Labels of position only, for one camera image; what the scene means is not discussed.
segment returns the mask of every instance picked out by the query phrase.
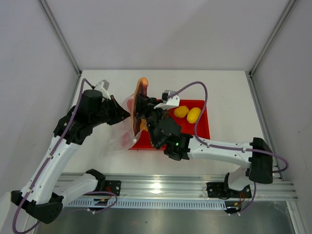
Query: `white tabletop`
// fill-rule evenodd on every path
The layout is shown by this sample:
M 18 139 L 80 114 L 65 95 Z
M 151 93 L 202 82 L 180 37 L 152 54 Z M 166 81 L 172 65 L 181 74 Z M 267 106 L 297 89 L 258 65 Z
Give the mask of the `white tabletop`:
M 149 81 L 148 96 L 156 98 L 166 89 L 177 91 L 190 82 L 204 82 L 209 92 L 207 108 L 213 140 L 251 142 L 253 137 L 263 137 L 243 71 L 85 70 L 81 76 L 93 85 L 103 79 L 109 81 L 109 93 L 120 104 L 134 92 L 141 77 Z M 181 99 L 205 98 L 200 85 L 190 87 L 179 96 Z M 109 132 L 106 124 L 96 127 L 64 172 L 81 173 L 94 168 L 107 174 L 225 175 L 238 168 L 234 164 L 204 159 L 174 161 L 162 151 L 107 152 Z

